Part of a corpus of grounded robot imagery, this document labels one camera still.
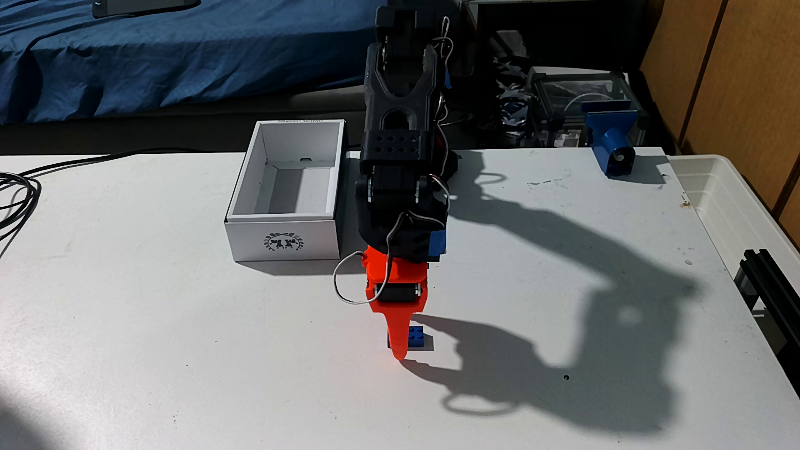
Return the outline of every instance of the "blue 3d printed part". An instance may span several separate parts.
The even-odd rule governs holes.
[[[391,348],[389,345],[389,336],[386,337],[386,346]],[[425,335],[422,333],[422,327],[408,327],[408,347],[425,347]]]
[[[629,110],[630,100],[584,102],[586,144],[592,147],[602,173],[609,176],[630,175],[636,153],[628,141],[630,128],[638,112]]]

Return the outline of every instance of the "black bracket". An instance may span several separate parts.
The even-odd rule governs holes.
[[[786,339],[800,345],[800,297],[767,250],[745,251],[734,282],[750,310],[760,298]]]

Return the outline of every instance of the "smartphone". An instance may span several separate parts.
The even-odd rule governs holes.
[[[200,0],[94,0],[94,18],[117,14],[152,14],[185,10],[200,4]]]

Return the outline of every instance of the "robotic arm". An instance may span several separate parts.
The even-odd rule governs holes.
[[[439,126],[453,50],[449,24],[432,10],[382,6],[378,42],[366,57],[366,129],[355,192],[358,231],[368,244],[356,253],[366,268],[367,300],[340,297],[369,303],[386,317],[398,360],[406,357],[411,315],[425,307],[427,263],[439,261],[446,246],[446,180],[457,169]]]

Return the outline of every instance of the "wooden cabinet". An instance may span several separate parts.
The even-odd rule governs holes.
[[[678,139],[722,0],[665,0],[641,70]]]
[[[797,245],[800,243],[800,187],[795,186],[794,191],[783,208],[779,222],[783,229]]]
[[[770,208],[800,153],[799,24],[800,2],[728,1],[681,143],[726,156]]]

